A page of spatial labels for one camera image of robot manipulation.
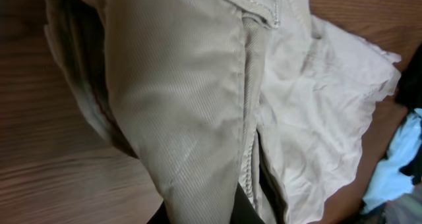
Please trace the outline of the beige shorts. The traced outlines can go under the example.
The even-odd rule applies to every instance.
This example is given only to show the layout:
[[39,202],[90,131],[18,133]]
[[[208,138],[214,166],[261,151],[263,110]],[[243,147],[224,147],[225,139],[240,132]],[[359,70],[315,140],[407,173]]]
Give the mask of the beige shorts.
[[322,219],[353,182],[400,56],[309,0],[45,0],[46,36],[83,115],[141,161],[172,223]]

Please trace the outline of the light blue garment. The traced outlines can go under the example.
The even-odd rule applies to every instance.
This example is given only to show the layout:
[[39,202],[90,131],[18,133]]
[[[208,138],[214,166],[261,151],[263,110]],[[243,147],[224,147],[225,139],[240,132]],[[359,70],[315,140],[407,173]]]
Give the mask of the light blue garment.
[[417,108],[407,115],[393,136],[386,157],[377,163],[363,197],[362,214],[413,190],[412,177],[403,174],[400,169],[415,158],[420,147],[421,109]]

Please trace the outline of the black garment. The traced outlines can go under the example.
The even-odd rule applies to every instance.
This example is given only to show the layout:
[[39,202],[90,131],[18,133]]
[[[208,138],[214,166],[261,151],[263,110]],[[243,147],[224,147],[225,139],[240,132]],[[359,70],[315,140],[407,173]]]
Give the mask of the black garment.
[[[417,125],[421,126],[421,45],[402,73],[398,83],[396,102],[408,108],[406,121],[409,121],[412,115],[414,119],[417,119]],[[411,176],[413,184],[421,182],[421,146],[415,157],[400,171]]]

